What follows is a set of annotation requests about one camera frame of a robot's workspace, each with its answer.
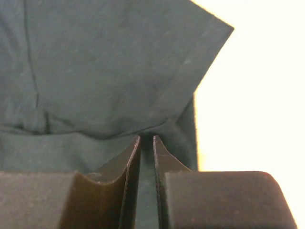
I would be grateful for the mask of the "black t shirt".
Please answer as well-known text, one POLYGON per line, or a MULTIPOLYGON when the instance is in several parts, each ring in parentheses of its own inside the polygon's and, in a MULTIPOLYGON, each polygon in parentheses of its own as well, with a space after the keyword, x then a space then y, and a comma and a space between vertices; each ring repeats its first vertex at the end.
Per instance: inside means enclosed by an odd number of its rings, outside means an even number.
POLYGON ((157 228, 153 136, 197 169, 193 94, 233 30, 189 0, 1 1, 1 170, 92 172, 140 135, 157 228))

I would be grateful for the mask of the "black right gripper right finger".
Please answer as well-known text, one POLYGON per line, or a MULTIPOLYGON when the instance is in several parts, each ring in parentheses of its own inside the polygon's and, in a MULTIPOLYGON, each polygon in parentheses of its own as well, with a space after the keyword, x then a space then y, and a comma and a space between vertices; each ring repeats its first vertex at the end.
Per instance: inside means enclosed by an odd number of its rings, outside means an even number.
POLYGON ((262 171, 192 171, 153 138, 162 229, 295 229, 276 180, 262 171))

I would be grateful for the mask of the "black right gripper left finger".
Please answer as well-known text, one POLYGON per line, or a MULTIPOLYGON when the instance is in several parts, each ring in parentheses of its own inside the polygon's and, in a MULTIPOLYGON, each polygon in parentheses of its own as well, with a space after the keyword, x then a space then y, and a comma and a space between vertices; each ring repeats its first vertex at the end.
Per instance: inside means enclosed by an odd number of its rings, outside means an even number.
POLYGON ((1 172, 3 229, 133 229, 141 162, 136 136, 89 174, 1 172))

